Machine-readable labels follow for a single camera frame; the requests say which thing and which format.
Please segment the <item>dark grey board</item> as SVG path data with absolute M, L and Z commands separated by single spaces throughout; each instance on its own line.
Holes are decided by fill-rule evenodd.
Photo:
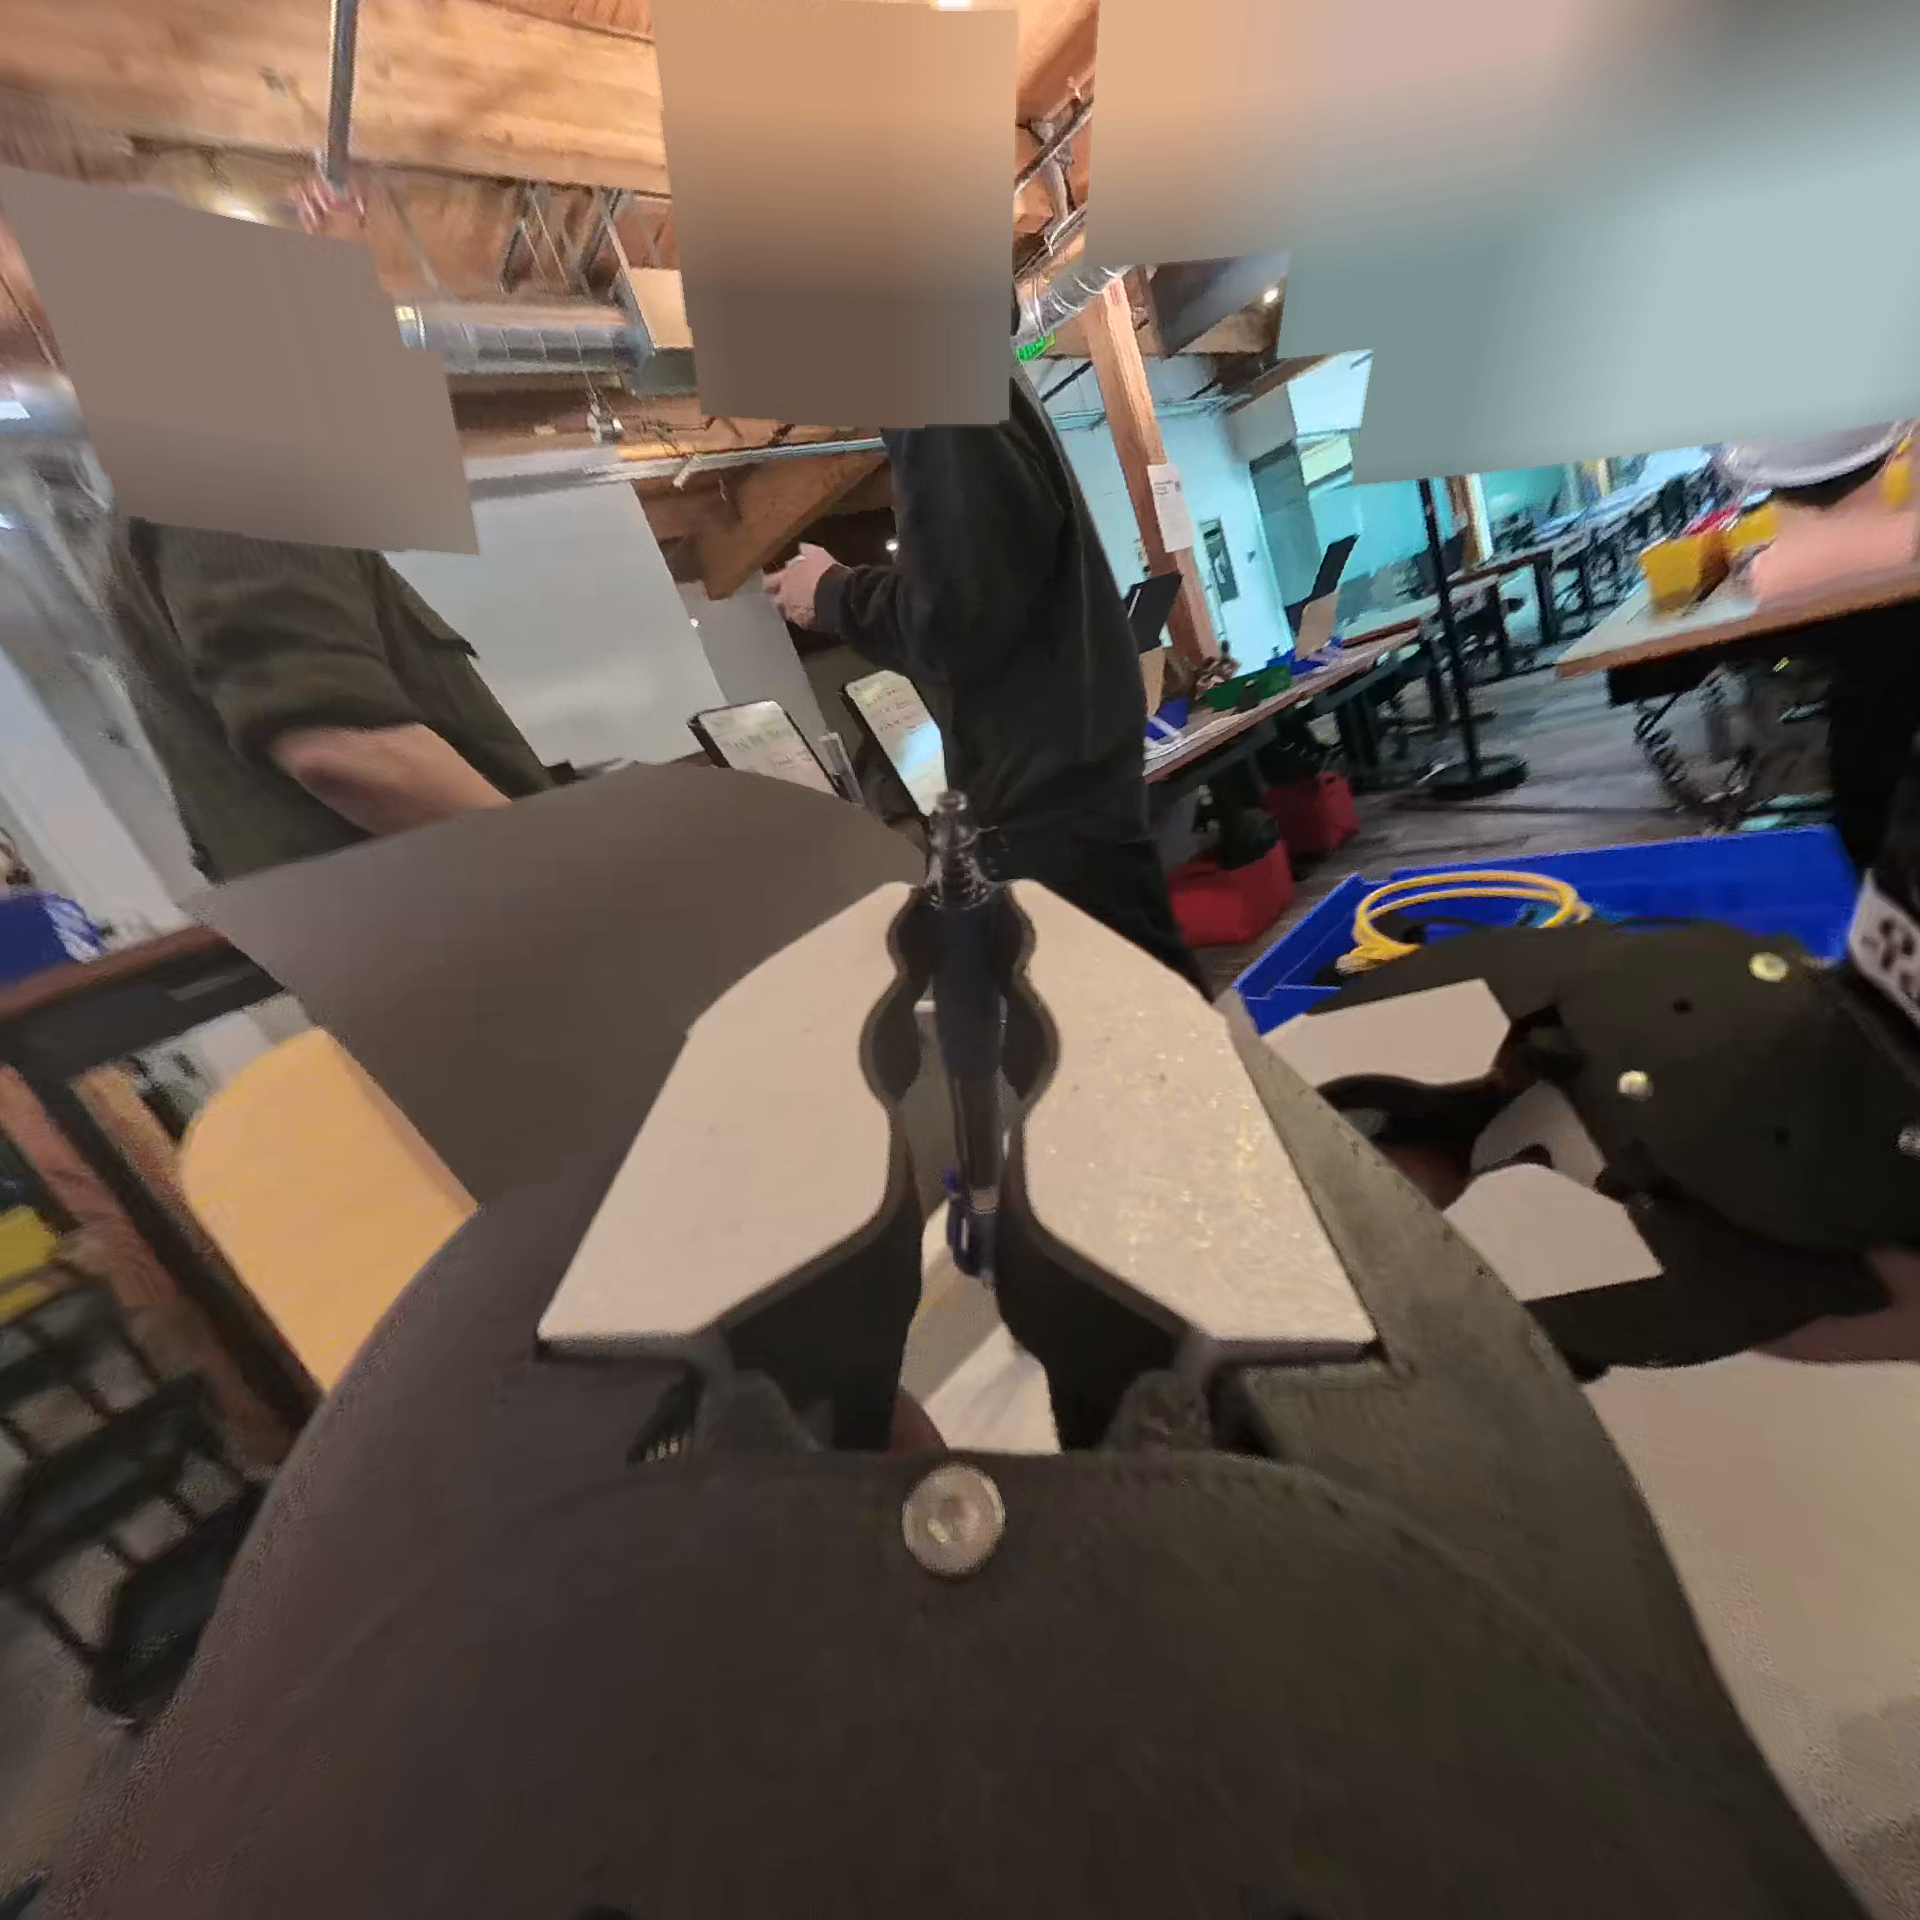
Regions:
M 185 909 L 338 1039 L 480 1205 L 635 1138 L 688 1029 L 923 852 L 706 762 L 630 766 L 211 888 Z

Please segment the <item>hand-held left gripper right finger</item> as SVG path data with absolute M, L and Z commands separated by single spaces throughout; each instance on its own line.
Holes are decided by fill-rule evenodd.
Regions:
M 1035 879 L 1009 916 L 997 1310 L 1060 1449 L 1097 1449 L 1146 1373 L 1214 1404 L 1248 1372 L 1369 1361 L 1226 1015 Z

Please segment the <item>pink mannequin head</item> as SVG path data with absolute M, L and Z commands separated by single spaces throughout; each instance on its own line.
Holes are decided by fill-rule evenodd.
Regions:
M 1855 490 L 1831 504 L 1773 502 L 1780 527 L 1747 568 L 1760 605 L 1828 595 L 1855 580 L 1898 573 L 1915 564 L 1915 510 L 1886 504 L 1880 490 Z

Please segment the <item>blue plastic bin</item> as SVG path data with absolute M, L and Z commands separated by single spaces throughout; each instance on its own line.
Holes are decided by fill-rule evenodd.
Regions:
M 1386 904 L 1373 909 L 1373 924 L 1411 924 L 1431 937 L 1543 928 L 1558 898 L 1574 898 L 1595 924 L 1714 920 L 1788 937 L 1833 967 L 1846 958 L 1858 876 L 1828 826 L 1346 876 L 1234 980 L 1262 1033 L 1346 983 L 1340 962 L 1356 948 L 1361 909 L 1378 892 Z

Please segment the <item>office desk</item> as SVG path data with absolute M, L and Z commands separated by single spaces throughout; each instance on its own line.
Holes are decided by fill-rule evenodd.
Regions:
M 1309 719 L 1313 703 L 1330 709 L 1334 694 L 1346 694 L 1367 682 L 1380 662 L 1404 660 L 1421 636 L 1421 623 L 1396 623 L 1378 636 L 1336 639 L 1330 648 L 1309 655 L 1285 691 L 1264 700 L 1214 710 L 1200 703 L 1172 729 L 1164 719 L 1146 721 L 1146 797 L 1150 813 L 1164 813 L 1176 801 L 1210 788 L 1226 770 L 1255 762 L 1275 738 L 1285 719 Z

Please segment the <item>white hard hat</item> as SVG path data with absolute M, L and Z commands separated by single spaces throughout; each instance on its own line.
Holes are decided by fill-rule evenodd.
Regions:
M 1741 494 L 1855 485 L 1863 473 L 1886 469 L 1912 426 L 1915 421 L 1897 421 L 1799 441 L 1720 444 L 1714 450 L 1714 469 L 1716 477 Z

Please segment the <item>grey office table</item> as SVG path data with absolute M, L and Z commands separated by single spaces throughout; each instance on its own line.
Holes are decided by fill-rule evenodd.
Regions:
M 1720 666 L 1831 662 L 1897 643 L 1915 643 L 1915 564 L 1849 573 L 1780 602 L 1756 602 L 1744 580 L 1723 580 L 1672 615 L 1654 615 L 1640 589 L 1553 675 L 1562 685 L 1598 677 L 1612 709 L 1643 709 L 1694 694 Z

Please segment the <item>yellow plastic bin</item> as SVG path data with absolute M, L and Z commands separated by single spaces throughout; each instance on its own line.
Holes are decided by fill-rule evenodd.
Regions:
M 1650 613 L 1681 615 L 1707 602 L 1728 580 L 1741 580 L 1777 537 L 1780 510 L 1773 497 L 1694 516 L 1676 537 L 1640 552 Z

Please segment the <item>spiral metal duct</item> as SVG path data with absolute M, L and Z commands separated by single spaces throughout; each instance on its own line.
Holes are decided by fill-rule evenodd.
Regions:
M 645 329 L 610 303 L 429 299 L 394 303 L 402 343 L 434 355 L 450 377 L 610 374 L 657 355 Z

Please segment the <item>small whiteboard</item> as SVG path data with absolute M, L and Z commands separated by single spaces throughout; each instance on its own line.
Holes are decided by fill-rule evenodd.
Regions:
M 775 700 L 694 710 L 688 731 L 718 770 L 757 773 L 843 801 L 843 788 L 827 776 L 819 750 Z
M 900 779 L 921 826 L 932 826 L 948 795 L 943 737 L 910 677 L 875 670 L 843 687 L 855 731 L 872 742 Z

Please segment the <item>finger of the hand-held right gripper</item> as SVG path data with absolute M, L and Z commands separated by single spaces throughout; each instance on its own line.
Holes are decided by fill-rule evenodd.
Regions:
M 1474 1142 L 1471 1180 L 1443 1217 L 1530 1306 L 1650 1285 L 1661 1261 L 1601 1192 L 1605 1169 L 1566 1093 L 1536 1082 Z
M 1536 1086 L 1515 1018 L 1480 980 L 1330 1001 L 1275 1029 L 1271 1053 L 1349 1127 L 1464 1127 Z

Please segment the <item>red bag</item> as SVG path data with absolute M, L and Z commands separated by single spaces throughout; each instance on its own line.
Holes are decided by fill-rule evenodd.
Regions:
M 1245 948 L 1294 904 L 1293 855 L 1281 837 L 1241 865 L 1195 855 L 1164 876 L 1176 924 L 1187 948 Z
M 1262 795 L 1262 805 L 1293 861 L 1318 861 L 1361 830 L 1353 788 L 1334 770 L 1277 779 Z

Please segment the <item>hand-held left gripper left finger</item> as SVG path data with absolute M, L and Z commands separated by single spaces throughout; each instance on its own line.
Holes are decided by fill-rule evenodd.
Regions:
M 662 1363 L 696 1404 L 757 1373 L 827 1448 L 891 1448 L 921 1310 L 900 1112 L 918 908 L 910 882 L 875 888 L 689 1023 L 542 1310 L 542 1357 Z

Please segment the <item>blue retractable pen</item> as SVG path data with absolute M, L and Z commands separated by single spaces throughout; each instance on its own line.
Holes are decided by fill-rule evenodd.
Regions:
M 934 1042 L 948 1080 L 955 1174 L 948 1252 L 963 1275 L 997 1285 L 1004 1198 L 1004 888 L 987 873 L 971 806 L 958 789 L 932 813 L 929 915 L 934 942 Z

